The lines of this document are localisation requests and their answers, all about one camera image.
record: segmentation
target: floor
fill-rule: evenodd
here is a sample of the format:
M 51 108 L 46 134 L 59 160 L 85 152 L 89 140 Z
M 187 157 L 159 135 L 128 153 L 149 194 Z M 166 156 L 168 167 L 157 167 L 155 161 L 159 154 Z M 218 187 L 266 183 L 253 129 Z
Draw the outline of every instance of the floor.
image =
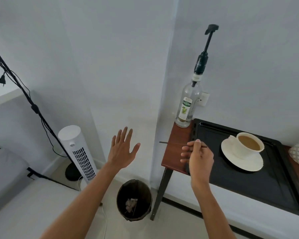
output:
M 64 171 L 67 165 L 67 161 L 61 164 L 60 167 L 52 174 L 51 178 L 70 187 L 78 189 L 77 182 L 68 181 L 64 176 Z M 104 212 L 107 216 L 107 229 L 105 238 L 208 238 L 204 221 L 201 218 L 198 218 L 165 203 L 161 203 L 154 221 L 150 220 L 150 215 L 147 215 L 141 221 L 126 221 L 120 215 L 116 206 L 116 195 L 121 185 L 122 183 L 119 181 L 112 181 L 102 200 Z M 152 195 L 154 204 L 156 191 L 153 191 Z M 93 236 L 88 234 L 87 238 L 102 239 L 104 235 L 103 233 L 104 231 Z M 236 234 L 236 237 L 237 239 L 246 238 L 238 234 Z

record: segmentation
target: trash can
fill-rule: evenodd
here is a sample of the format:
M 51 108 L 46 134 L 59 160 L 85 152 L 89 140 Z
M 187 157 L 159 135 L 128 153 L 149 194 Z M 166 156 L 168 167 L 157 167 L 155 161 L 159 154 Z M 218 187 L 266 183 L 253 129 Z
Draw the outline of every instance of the trash can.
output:
M 121 186 L 116 197 L 116 204 L 126 220 L 139 221 L 152 209 L 152 194 L 147 184 L 132 179 Z

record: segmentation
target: wall outlet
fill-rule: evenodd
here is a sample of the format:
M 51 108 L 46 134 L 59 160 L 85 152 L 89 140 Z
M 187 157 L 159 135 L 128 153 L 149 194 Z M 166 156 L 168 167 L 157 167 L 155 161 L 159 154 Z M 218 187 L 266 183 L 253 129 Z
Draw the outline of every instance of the wall outlet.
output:
M 209 98 L 209 94 L 206 93 L 206 92 L 202 92 L 198 101 L 197 101 L 197 104 L 199 106 L 205 106 L 207 101 L 208 101 L 208 98 Z

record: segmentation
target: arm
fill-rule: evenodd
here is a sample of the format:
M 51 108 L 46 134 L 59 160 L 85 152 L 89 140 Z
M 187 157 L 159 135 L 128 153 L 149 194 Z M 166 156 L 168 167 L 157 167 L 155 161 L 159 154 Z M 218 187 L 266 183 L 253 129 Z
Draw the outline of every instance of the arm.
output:
M 124 141 L 127 129 L 125 127 L 123 132 L 120 130 L 117 136 L 112 138 L 108 162 L 68 208 L 49 226 L 40 237 L 41 239 L 85 238 L 108 186 L 120 169 L 127 167 L 134 160 L 141 145 L 140 143 L 136 144 L 133 151 L 129 152 L 133 131 L 132 129 L 129 131 Z
M 190 157 L 190 159 L 182 159 L 181 162 L 189 162 L 191 186 L 203 214 L 209 238 L 235 239 L 236 237 L 209 186 L 214 154 L 209 148 L 202 148 L 201 146 L 205 144 L 199 139 L 191 141 L 187 145 L 182 148 L 184 152 L 181 156 Z

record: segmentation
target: white tower fan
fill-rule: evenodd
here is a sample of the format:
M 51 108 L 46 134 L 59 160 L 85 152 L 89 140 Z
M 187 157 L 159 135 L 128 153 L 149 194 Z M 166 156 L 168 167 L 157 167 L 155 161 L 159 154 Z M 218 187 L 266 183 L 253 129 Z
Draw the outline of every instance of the white tower fan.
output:
M 76 125 L 66 126 L 60 130 L 58 137 L 88 184 L 95 177 L 98 170 L 96 169 L 81 128 Z

